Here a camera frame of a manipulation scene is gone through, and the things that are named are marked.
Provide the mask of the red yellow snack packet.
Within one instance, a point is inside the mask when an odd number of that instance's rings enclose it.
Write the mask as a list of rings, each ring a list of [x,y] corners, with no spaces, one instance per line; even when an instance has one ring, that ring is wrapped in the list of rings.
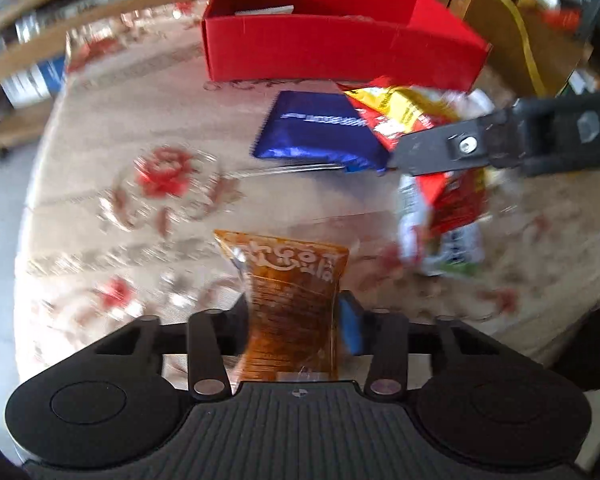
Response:
[[[453,128],[479,107],[468,94],[419,86],[396,86],[378,78],[339,89],[389,152],[391,165],[415,179],[416,224],[438,238],[476,221],[486,209],[486,175],[476,162],[462,162]]]

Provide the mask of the orange spicy snack packet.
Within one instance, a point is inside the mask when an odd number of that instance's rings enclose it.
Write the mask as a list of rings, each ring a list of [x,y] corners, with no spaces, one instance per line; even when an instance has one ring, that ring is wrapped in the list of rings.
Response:
[[[248,307],[234,383],[335,380],[336,297],[349,249],[227,230],[214,238],[238,270]]]

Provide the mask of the blue wafer biscuit packet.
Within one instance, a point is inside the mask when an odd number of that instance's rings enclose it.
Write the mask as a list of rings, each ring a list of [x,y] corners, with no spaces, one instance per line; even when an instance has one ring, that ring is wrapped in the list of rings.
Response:
[[[346,96],[289,90],[279,92],[251,155],[328,162],[349,172],[383,172],[390,158]]]

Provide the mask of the white green wafer packet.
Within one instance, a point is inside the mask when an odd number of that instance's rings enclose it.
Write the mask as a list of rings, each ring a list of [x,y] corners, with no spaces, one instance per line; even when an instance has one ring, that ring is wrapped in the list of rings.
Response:
[[[421,274],[471,276],[484,261],[478,225],[486,210],[480,168],[400,177],[398,255]]]

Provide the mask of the floral table cloth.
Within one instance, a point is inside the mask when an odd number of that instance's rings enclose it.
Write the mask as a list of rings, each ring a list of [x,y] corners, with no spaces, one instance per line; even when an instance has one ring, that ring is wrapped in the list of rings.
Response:
[[[125,34],[67,77],[47,125],[16,259],[21,379],[150,313],[184,321],[237,298],[217,230],[347,247],[342,286],[368,308],[458,315],[550,362],[600,306],[600,172],[489,174],[471,276],[420,278],[382,259],[398,236],[395,172],[273,174],[251,144],[283,81],[212,84],[201,31]]]

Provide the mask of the red cardboard box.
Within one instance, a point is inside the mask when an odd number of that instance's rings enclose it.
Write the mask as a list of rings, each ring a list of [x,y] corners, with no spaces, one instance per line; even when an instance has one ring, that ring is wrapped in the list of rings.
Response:
[[[467,91],[490,46],[437,0],[210,0],[213,81],[324,79]]]

